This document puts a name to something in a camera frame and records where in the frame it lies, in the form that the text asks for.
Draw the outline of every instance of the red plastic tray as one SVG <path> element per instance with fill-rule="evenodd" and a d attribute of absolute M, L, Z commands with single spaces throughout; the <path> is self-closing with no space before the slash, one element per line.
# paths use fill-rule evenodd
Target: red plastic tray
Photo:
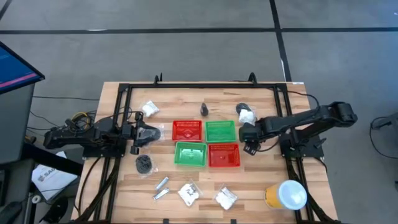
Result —
<path fill-rule="evenodd" d="M 173 121 L 173 141 L 201 141 L 200 120 Z"/>
<path fill-rule="evenodd" d="M 239 167 L 241 159 L 238 144 L 209 144 L 210 167 Z"/>

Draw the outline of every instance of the wooden table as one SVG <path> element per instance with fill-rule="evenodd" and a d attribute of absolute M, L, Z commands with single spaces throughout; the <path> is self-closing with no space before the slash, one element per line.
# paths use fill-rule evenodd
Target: wooden table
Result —
<path fill-rule="evenodd" d="M 104 83 L 96 120 L 113 114 L 118 85 L 118 82 Z M 303 84 L 288 83 L 287 86 L 289 90 L 305 93 Z M 306 96 L 289 93 L 289 98 L 293 113 L 309 110 Z M 238 123 L 235 112 L 236 104 L 247 103 L 254 108 L 259 118 L 276 116 L 272 91 L 263 88 L 140 88 L 133 89 L 130 106 L 133 110 L 140 110 L 140 107 L 148 100 L 152 100 L 160 111 L 151 118 L 144 118 L 144 121 L 151 126 L 163 124 L 165 137 L 163 140 L 153 142 L 147 149 L 142 149 L 141 153 L 149 152 L 159 171 L 148 178 L 140 178 L 135 168 L 137 156 L 127 153 L 129 146 L 127 147 L 126 156 L 121 160 L 112 223 L 162 223 L 164 218 L 169 218 L 170 223 L 230 223 L 231 219 L 237 219 L 238 223 L 295 223 L 292 211 L 271 210 L 264 202 L 264 191 L 267 187 L 288 179 L 279 146 L 250 156 L 243 152 L 244 144 L 239 143 L 241 167 L 238 169 L 174 165 L 175 143 L 171 140 L 173 120 L 232 119 L 235 121 L 238 135 L 241 124 Z M 206 118 L 200 114 L 200 105 L 203 102 L 209 109 L 209 115 Z M 273 145 L 275 141 L 276 138 L 266 141 L 262 144 L 262 148 Z M 85 161 L 79 192 L 88 169 L 94 161 L 95 158 Z M 83 192 L 82 210 L 90 204 L 98 191 L 103 161 L 104 159 L 101 159 L 97 163 L 88 178 Z M 326 214 L 337 218 L 325 168 L 312 158 L 304 159 L 303 163 L 311 194 Z M 155 186 L 166 176 L 170 178 L 166 185 L 170 188 L 170 192 L 160 200 L 154 201 L 152 197 L 155 195 Z M 187 207 L 177 191 L 190 179 L 195 181 L 204 195 L 191 207 Z M 239 197 L 236 204 L 227 211 L 213 200 L 221 184 L 226 184 Z M 105 217 L 107 200 L 106 195 L 101 218 Z"/>

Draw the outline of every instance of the monitor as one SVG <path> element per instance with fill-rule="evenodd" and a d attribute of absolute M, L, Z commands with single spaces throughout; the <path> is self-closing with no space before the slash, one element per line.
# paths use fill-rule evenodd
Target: monitor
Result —
<path fill-rule="evenodd" d="M 0 42 L 0 94 L 44 78 L 43 74 Z"/>

